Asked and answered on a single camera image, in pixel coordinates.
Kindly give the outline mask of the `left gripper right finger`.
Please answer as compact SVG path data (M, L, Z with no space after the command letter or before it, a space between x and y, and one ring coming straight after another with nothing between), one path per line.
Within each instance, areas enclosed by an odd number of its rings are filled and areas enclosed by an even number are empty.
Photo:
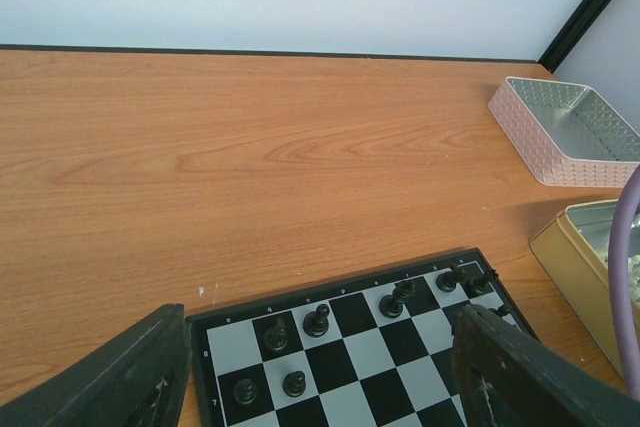
M469 426L637 426L639 402L488 309L455 317L454 384Z

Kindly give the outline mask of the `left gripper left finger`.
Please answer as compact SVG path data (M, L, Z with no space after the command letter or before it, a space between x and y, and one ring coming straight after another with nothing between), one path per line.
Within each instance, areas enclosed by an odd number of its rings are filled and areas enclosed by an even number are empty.
M182 304L165 304L1 407L3 426L176 426L190 362Z

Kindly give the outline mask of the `black pawn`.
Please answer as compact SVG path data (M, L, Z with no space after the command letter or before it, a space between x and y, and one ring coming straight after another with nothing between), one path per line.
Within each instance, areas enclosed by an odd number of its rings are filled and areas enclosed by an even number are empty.
M324 336L329 329L330 308L327 304L320 304L313 312L309 312L303 320L303 330L309 336L318 338Z
M288 373L282 382L282 388L286 396L297 398L306 390L306 376L301 370Z
M258 395L257 384L253 379L240 379L234 386L233 396L235 402L243 407L253 404Z
M507 304L503 304L497 308L491 308L490 311L499 318L504 319L505 317L511 316L511 308Z

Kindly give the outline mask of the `black rook corner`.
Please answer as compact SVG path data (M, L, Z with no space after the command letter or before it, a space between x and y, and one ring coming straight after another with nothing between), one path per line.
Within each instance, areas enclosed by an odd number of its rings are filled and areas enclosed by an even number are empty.
M478 277L469 279L465 283L465 292L469 298L475 298L493 291L492 282L497 280L499 274L495 270L484 272Z

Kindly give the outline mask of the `black bishop piece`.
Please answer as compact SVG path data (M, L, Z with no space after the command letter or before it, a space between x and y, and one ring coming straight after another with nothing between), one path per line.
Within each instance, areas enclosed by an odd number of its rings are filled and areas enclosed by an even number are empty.
M452 292L464 280L464 276L465 272L461 267L453 266L437 276L436 286L442 292Z

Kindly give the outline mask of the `black queen piece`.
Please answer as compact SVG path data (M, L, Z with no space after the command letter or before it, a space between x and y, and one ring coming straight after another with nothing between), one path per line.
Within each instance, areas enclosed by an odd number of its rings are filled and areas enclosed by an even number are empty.
M389 319L398 318L404 311L404 306L415 294L413 280L405 280L394 287L391 294L384 295L379 302L380 313Z

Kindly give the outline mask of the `black rook piece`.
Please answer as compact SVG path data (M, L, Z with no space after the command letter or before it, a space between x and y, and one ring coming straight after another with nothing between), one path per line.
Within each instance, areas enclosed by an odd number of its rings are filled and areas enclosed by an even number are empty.
M279 317L264 334L265 348L271 353L279 353L287 347L288 337L286 323Z

